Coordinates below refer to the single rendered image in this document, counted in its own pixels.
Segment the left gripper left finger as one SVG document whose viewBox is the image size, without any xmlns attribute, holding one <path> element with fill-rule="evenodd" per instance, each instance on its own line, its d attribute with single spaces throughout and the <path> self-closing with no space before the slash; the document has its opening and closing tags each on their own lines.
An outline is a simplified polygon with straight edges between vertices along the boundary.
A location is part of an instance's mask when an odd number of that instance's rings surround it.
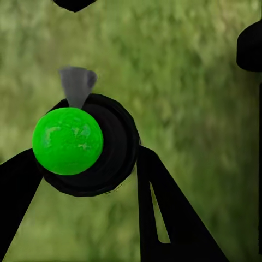
<svg viewBox="0 0 262 262">
<path fill-rule="evenodd" d="M 0 165 L 0 262 L 42 179 L 32 148 Z"/>
</svg>

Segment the pesticide atomizer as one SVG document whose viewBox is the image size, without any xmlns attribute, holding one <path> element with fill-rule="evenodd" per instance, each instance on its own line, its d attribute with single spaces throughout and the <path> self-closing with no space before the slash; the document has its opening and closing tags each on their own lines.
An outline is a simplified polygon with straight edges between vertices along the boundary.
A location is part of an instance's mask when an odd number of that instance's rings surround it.
<svg viewBox="0 0 262 262">
<path fill-rule="evenodd" d="M 32 149 L 46 182 L 75 197 L 114 190 L 136 167 L 140 137 L 120 102 L 90 93 L 97 73 L 82 67 L 58 70 L 66 99 L 36 125 Z"/>
</svg>

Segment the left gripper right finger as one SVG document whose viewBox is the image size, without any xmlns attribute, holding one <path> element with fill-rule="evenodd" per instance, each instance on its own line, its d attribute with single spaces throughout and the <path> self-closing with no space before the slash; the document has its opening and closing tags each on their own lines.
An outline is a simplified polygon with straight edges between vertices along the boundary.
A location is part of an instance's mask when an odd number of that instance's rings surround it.
<svg viewBox="0 0 262 262">
<path fill-rule="evenodd" d="M 139 146 L 141 262 L 229 262 L 158 155 Z M 171 243 L 158 240 L 150 182 Z"/>
</svg>

